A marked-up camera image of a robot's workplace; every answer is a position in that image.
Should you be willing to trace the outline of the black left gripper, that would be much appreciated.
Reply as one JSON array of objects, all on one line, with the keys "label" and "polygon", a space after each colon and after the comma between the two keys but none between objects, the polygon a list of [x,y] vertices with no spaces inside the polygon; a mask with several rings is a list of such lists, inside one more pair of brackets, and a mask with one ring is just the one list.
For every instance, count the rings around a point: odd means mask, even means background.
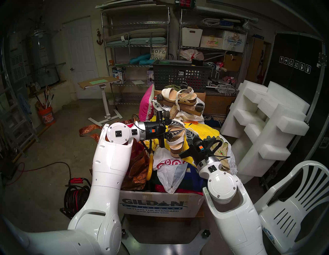
[{"label": "black left gripper", "polygon": [[[163,118],[163,112],[158,111],[156,114],[156,120],[150,122],[144,122],[145,125],[145,140],[158,139],[159,146],[165,148],[165,139],[173,139],[184,137],[185,129],[169,130],[166,132],[166,122]],[[184,128],[184,123],[180,120],[172,120],[168,125],[168,128],[182,127]]]}]

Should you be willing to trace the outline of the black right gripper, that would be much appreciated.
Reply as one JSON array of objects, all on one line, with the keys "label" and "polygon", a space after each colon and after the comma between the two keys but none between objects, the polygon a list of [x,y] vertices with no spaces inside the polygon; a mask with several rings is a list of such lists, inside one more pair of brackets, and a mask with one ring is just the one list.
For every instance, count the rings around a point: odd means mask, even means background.
[{"label": "black right gripper", "polygon": [[180,158],[192,157],[194,164],[198,165],[202,160],[213,156],[211,147],[214,145],[214,138],[201,139],[191,129],[185,129],[185,137],[189,148],[179,153]]}]

